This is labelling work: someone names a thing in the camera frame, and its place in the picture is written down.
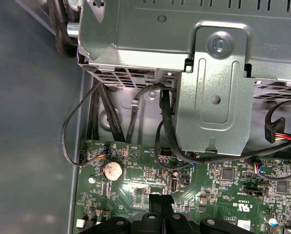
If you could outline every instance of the cable connector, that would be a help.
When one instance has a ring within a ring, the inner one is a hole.
[[[265,139],[272,144],[275,142],[275,133],[283,133],[285,130],[285,118],[281,117],[277,121],[272,122],[272,114],[278,107],[284,104],[291,104],[291,100],[284,101],[273,106],[266,114],[264,134]]]

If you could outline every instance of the black cable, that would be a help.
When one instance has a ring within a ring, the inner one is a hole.
[[[98,140],[98,115],[100,109],[100,93],[94,93],[92,113],[92,139]]]
[[[257,176],[259,176],[260,178],[263,178],[263,179],[270,180],[270,181],[281,181],[281,180],[291,179],[291,175],[285,176],[285,177],[270,177],[270,176],[266,176],[266,175],[262,175],[262,174],[257,174]]]
[[[104,84],[102,84],[99,87],[99,92],[107,115],[107,119],[110,123],[111,131],[113,133],[113,136],[116,136],[116,139],[114,137],[114,140],[119,142],[125,142],[125,137],[122,132],[118,115],[116,113],[116,110],[112,104],[110,97],[107,94],[106,87]]]
[[[90,159],[89,161],[87,162],[84,162],[84,163],[76,163],[74,161],[71,160],[71,158],[69,157],[68,155],[68,152],[67,152],[67,149],[66,149],[66,143],[65,143],[65,135],[66,135],[66,128],[67,128],[67,125],[69,123],[69,121],[71,120],[71,118],[73,117],[73,115],[78,111],[78,109],[86,102],[86,100],[89,99],[90,95],[92,93],[94,93],[94,91],[100,86],[101,84],[98,83],[96,84],[94,87],[92,87],[89,92],[86,94],[86,96],[81,100],[81,102],[78,104],[78,106],[71,112],[71,114],[67,117],[66,121],[64,122],[63,124],[63,127],[62,127],[62,132],[61,132],[61,145],[62,145],[62,149],[63,149],[63,154],[64,154],[64,157],[66,158],[66,160],[74,165],[74,166],[86,166],[86,165],[89,165],[91,164],[96,158],[92,158]]]
[[[52,1],[53,1],[53,8],[54,8],[56,18],[57,18],[57,24],[64,39],[69,44],[76,46],[78,43],[75,40],[71,39],[67,33],[66,26],[68,23],[68,18],[67,18],[67,13],[65,10],[63,0],[52,0]]]
[[[274,154],[278,151],[287,149],[291,147],[291,142],[287,142],[281,145],[277,145],[271,148],[251,151],[247,153],[242,153],[241,156],[211,156],[211,157],[201,157],[201,158],[189,158],[182,153],[178,146],[178,142],[175,137],[175,129],[172,121],[172,110],[170,108],[170,99],[169,99],[169,91],[164,90],[162,91],[162,99],[161,99],[161,110],[162,110],[162,117],[164,123],[165,134],[173,153],[176,157],[180,160],[189,163],[196,163],[196,164],[204,164],[204,163],[219,163],[225,161],[235,161],[241,159],[248,159],[253,156],[266,156],[270,154]]]
[[[87,126],[87,138],[88,140],[91,140],[91,136],[92,136],[92,124],[93,124],[93,108],[94,108],[94,98],[95,98],[95,94],[97,92],[94,92],[92,95],[91,95],[91,98],[90,98],[90,107],[89,107],[89,116],[88,116],[88,126]]]
[[[137,93],[137,95],[135,96],[135,100],[139,100],[142,97],[142,95],[145,93],[153,92],[153,91],[160,90],[163,88],[166,88],[166,86],[163,84],[155,84],[153,86],[145,87]],[[138,107],[133,106],[131,110],[130,124],[128,127],[127,136],[126,136],[126,142],[128,144],[131,144],[132,134],[133,134],[135,124],[136,124],[137,112],[138,112]]]
[[[164,163],[162,163],[160,160],[159,160],[159,157],[158,157],[158,151],[159,151],[159,138],[160,138],[160,130],[161,130],[161,127],[163,126],[163,121],[160,122],[158,128],[157,128],[157,131],[156,131],[156,137],[155,137],[155,148],[154,148],[154,156],[156,158],[156,161],[157,163],[164,169],[166,170],[182,170],[186,167],[189,167],[190,164],[189,163],[185,163],[184,165],[182,166],[176,166],[176,167],[169,167],[169,166],[166,166]]]
[[[99,81],[93,79],[92,86]],[[99,92],[95,91],[91,95],[90,108],[88,116],[87,139],[98,140],[98,115],[99,115]]]

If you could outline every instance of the ventilation holes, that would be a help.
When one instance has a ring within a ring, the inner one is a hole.
[[[291,7],[291,0],[287,0],[287,12],[290,11],[290,7]]]
[[[270,11],[270,7],[271,7],[271,0],[268,0],[268,11]]]

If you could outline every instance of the green circuit board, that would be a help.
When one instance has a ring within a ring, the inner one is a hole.
[[[79,168],[75,234],[113,216],[132,220],[136,214],[148,212],[149,194],[172,195],[174,212],[196,223],[217,217],[257,234],[281,234],[284,226],[291,225],[291,180],[260,179],[248,160],[192,165],[175,176],[155,163],[153,147],[84,140],[80,155],[88,160],[105,147],[106,156]],[[161,150],[159,157],[167,165],[177,162],[168,149]],[[108,180],[103,173],[111,160],[120,162],[123,168],[123,175],[116,181]],[[263,174],[291,175],[291,160],[260,160]],[[277,220],[277,226],[271,227],[264,220],[268,214]],[[82,220],[84,227],[77,227]]]

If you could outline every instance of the metal tab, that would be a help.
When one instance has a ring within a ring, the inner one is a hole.
[[[244,77],[247,33],[202,27],[194,69],[182,73],[176,133],[182,150],[240,155],[249,138],[253,79]]]

